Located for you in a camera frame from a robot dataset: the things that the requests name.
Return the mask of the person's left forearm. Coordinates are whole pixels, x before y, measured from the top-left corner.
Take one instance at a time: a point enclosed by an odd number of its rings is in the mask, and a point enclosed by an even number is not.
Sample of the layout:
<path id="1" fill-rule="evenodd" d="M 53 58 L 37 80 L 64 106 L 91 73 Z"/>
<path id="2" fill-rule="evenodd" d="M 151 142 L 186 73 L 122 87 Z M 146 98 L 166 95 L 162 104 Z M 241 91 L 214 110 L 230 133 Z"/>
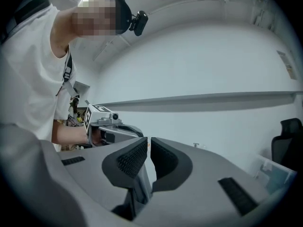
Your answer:
<path id="1" fill-rule="evenodd" d="M 84 126 L 69 127 L 53 121 L 51 142 L 58 145 L 86 144 L 88 137 Z"/>

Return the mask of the clear plastic storage bin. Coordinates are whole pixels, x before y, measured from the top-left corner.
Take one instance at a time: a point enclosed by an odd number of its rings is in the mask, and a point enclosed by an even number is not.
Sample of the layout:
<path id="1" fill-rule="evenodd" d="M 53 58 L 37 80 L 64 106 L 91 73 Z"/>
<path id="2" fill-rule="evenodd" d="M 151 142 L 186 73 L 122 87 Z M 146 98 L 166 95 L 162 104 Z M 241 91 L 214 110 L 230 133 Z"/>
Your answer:
<path id="1" fill-rule="evenodd" d="M 269 194 L 288 188 L 296 175 L 296 171 L 257 155 L 257 170 L 254 178 L 265 187 Z"/>

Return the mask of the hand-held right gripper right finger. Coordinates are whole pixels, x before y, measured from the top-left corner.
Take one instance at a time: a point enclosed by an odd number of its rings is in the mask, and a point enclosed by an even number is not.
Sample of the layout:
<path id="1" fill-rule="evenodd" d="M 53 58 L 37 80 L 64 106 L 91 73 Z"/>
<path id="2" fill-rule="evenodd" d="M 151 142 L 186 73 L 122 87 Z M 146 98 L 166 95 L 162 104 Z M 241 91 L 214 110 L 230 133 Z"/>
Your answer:
<path id="1" fill-rule="evenodd" d="M 224 157 L 151 139 L 157 179 L 138 221 L 262 221 L 282 198 Z"/>

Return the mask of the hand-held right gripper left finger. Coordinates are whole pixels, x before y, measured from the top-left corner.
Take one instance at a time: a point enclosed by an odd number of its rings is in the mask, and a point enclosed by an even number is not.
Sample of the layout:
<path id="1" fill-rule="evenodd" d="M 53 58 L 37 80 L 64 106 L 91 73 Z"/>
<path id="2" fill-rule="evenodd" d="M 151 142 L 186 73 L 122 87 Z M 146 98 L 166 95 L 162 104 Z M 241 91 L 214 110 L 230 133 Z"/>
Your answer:
<path id="1" fill-rule="evenodd" d="M 115 144 L 60 152 L 62 161 L 81 161 L 65 165 L 75 182 L 94 201 L 112 211 L 130 205 L 142 209 L 151 199 L 152 190 L 145 161 L 147 138 L 134 138 Z"/>

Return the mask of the person's left hand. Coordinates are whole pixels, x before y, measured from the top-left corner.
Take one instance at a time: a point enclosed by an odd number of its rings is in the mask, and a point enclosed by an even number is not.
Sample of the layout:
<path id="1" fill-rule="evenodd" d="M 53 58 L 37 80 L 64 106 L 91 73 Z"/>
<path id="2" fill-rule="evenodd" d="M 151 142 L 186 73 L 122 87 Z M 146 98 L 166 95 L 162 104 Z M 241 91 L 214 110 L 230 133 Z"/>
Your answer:
<path id="1" fill-rule="evenodd" d="M 99 129 L 93 129 L 91 131 L 91 142 L 94 146 L 102 145 L 102 135 Z"/>

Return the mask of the person's white shirt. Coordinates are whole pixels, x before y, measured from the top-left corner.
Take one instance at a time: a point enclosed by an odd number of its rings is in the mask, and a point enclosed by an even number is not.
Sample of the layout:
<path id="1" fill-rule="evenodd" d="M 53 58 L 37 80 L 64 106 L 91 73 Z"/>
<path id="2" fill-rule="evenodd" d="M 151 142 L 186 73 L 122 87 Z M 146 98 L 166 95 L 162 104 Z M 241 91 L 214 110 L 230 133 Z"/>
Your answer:
<path id="1" fill-rule="evenodd" d="M 0 46 L 0 123 L 16 124 L 50 141 L 54 120 L 66 120 L 70 94 L 63 83 L 68 55 L 57 58 L 50 33 L 58 9 L 22 22 Z"/>

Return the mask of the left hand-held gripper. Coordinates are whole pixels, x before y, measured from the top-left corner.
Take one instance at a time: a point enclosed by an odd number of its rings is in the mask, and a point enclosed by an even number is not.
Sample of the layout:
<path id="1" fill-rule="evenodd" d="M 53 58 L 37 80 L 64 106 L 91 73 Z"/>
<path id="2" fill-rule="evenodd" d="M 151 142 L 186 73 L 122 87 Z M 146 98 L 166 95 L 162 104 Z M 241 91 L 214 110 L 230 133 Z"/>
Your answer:
<path id="1" fill-rule="evenodd" d="M 92 132 L 93 127 L 99 127 L 101 138 L 105 144 L 114 144 L 133 138 L 143 137 L 140 129 L 121 124 L 118 113 L 115 113 L 102 105 L 88 104 L 84 126 L 88 141 L 92 147 L 96 147 L 93 143 Z"/>

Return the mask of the black mesh office chair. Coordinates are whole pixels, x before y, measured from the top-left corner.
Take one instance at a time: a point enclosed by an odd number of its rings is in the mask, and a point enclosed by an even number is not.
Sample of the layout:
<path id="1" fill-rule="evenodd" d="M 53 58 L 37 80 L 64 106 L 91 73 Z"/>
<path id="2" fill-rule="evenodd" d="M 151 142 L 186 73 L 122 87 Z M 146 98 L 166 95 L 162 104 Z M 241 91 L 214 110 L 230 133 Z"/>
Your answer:
<path id="1" fill-rule="evenodd" d="M 303 123 L 298 118 L 280 123 L 281 134 L 271 142 L 272 160 L 293 171 L 299 171 L 303 167 Z"/>

